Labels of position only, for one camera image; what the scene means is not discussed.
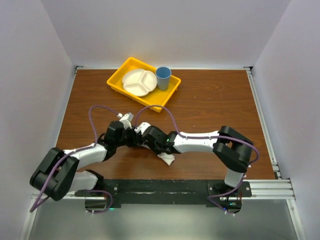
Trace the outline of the white cloth napkin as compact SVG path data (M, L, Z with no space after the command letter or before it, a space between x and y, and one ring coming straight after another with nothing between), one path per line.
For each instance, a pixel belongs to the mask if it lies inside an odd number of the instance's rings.
M173 154L167 154L165 152L158 154L157 157L162 159L168 166L175 161L175 156Z

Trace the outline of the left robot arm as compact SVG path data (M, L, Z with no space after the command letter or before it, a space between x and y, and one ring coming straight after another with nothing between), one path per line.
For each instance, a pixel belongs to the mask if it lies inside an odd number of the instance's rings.
M134 127L125 127L120 121L112 121L97 142L72 150L51 148L32 174L29 183L49 198L59 201L74 190L74 181L80 179L78 169L110 159L122 146L137 147L142 142Z

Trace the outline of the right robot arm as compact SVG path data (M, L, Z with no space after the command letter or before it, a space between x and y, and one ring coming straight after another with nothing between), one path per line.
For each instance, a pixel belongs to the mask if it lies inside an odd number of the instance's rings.
M140 125L142 145L152 150L168 166L175 154L188 152L214 153L227 167L223 192L230 197L240 190L240 182L250 165L253 142L229 126L208 133L186 133L171 131L166 134L156 126Z

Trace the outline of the yellow plastic tray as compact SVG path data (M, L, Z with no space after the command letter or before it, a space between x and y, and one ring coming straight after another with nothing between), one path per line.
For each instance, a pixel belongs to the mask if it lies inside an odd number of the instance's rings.
M157 85L156 67L129 57L106 83L114 91L143 106L152 106L151 109L159 113L162 111L160 106L166 105L181 84L181 79L172 75L168 89L162 91Z

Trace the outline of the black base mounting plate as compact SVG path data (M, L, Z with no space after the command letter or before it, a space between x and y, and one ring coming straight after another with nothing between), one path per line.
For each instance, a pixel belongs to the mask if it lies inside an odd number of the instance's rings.
M125 204L205 205L237 213L242 198L252 196L250 183L244 180L236 187L218 179L105 179L99 184L98 190L112 195L113 208Z

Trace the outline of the white divided plate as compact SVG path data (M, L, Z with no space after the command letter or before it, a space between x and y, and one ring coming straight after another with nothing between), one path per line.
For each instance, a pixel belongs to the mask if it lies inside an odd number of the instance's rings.
M137 68L123 76L122 87L134 96L144 97L155 90L157 78L153 72Z

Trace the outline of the blue plastic cup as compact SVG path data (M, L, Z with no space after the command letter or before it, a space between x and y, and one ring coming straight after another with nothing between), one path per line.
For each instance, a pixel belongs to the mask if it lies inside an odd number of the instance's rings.
M157 86L161 91L169 88L172 71L165 66L158 67L155 71Z

